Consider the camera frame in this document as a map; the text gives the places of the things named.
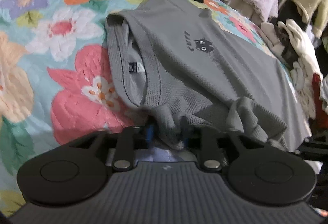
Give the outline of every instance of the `red cloth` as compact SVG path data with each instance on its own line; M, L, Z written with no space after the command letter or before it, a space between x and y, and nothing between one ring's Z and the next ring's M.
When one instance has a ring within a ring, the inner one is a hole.
M314 74L312 78L312 88L314 93L314 104L315 104L315 123L317 128L328 128L328 115L322 109L322 101L320 100L320 76Z

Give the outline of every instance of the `silver bolt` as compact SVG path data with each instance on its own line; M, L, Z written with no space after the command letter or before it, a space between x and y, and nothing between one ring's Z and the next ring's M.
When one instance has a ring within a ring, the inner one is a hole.
M130 166L130 162L126 160L118 160L114 163L114 167L116 168L128 168Z
M206 166L207 168L219 168L220 162L217 160L206 160L204 162L204 166Z

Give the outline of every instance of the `bed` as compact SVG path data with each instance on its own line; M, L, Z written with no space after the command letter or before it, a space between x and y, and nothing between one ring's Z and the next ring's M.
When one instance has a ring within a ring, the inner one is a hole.
M111 79L104 21L108 13L142 1L0 0L0 210L6 216L25 203L16 183L24 162L90 131L133 125L133 112ZM238 12L219 0L191 2L210 8L222 29L274 58L256 26ZM137 152L137 159L194 156L158 143Z

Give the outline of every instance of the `gray shirt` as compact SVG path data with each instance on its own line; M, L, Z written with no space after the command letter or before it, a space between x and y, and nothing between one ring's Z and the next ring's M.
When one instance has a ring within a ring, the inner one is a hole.
M309 136L278 61L223 31L209 9L148 0L109 15L106 30L116 91L157 119L171 147L182 147L181 116L291 151Z

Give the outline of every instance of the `black cat graphic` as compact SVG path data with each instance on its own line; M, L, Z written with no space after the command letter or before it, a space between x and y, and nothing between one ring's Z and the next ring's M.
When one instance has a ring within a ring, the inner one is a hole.
M202 38L200 40L195 40L196 43L196 49L198 51L203 51L203 52L212 52L214 48L211 46L211 42L205 40L205 38Z

